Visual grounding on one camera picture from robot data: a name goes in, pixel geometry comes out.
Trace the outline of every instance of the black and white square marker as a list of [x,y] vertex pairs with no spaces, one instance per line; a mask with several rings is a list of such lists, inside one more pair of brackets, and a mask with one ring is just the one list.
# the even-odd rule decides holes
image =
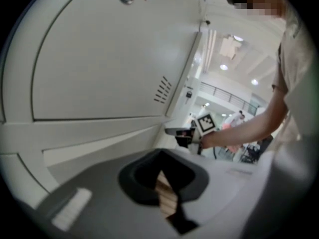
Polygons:
[[195,123],[201,136],[214,131],[216,128],[211,114],[205,114],[196,118]]

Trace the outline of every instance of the wooden floor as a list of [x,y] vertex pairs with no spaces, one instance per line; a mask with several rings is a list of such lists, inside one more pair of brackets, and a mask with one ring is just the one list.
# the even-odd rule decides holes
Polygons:
[[177,208],[177,195],[174,193],[162,171],[159,173],[155,191],[159,194],[159,208],[164,217],[167,218],[174,214]]

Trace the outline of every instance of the vent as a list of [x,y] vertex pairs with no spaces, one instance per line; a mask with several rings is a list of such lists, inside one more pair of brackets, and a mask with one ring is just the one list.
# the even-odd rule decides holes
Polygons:
[[163,76],[156,91],[154,101],[165,104],[171,91],[170,82]]

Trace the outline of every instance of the ceiling light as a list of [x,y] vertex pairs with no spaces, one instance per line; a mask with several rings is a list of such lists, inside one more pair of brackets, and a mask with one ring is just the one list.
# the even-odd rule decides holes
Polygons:
[[226,66],[226,65],[220,65],[220,69],[226,71],[226,70],[228,70],[228,66]]
[[244,39],[243,38],[240,38],[240,37],[238,37],[238,36],[236,36],[236,35],[234,35],[234,38],[237,40],[237,41],[240,41],[240,42],[242,42]]
[[258,85],[258,81],[257,81],[256,79],[253,79],[253,80],[251,81],[251,84],[252,84],[252,85]]

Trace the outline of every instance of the balcony railing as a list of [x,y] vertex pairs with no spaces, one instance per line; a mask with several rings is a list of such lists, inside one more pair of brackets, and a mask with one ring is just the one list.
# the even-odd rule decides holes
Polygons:
[[214,87],[212,85],[209,85],[207,83],[202,82],[200,84],[200,90],[208,93],[212,96],[215,96],[217,98],[220,98],[224,101],[229,102],[230,104],[233,104],[240,108],[243,111],[246,111],[250,113],[251,115],[255,116],[257,112],[257,107],[251,105],[250,103],[246,102],[245,100],[227,92],[222,89],[219,89],[217,87]]

